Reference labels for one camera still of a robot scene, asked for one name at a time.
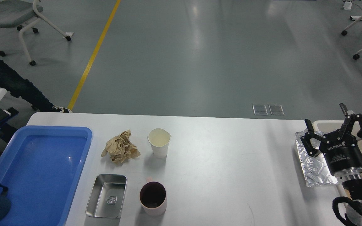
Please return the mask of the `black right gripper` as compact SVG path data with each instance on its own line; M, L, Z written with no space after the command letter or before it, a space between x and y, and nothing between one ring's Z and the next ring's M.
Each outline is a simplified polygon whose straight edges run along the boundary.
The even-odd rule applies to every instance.
M356 136L362 139L362 114L349 113L345 104L339 104L345 120L336 131L317 135L312 122L305 119L307 132L300 137L308 156L317 157L322 152L332 176L339 176L343 171L359 170L362 173L362 153L358 147ZM351 134L354 123L358 122L360 129L357 135ZM321 142L321 151L311 144L315 139Z

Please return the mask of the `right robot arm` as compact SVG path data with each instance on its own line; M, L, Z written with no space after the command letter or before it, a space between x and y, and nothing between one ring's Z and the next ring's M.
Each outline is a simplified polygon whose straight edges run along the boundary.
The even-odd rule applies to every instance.
M332 176L341 179L350 197L333 199L336 218L345 226L362 226L362 153L358 141L362 140L362 114L349 112L340 103L345 116L341 127L324 135L317 135L309 119L305 120L307 132L300 140L308 156L323 154Z

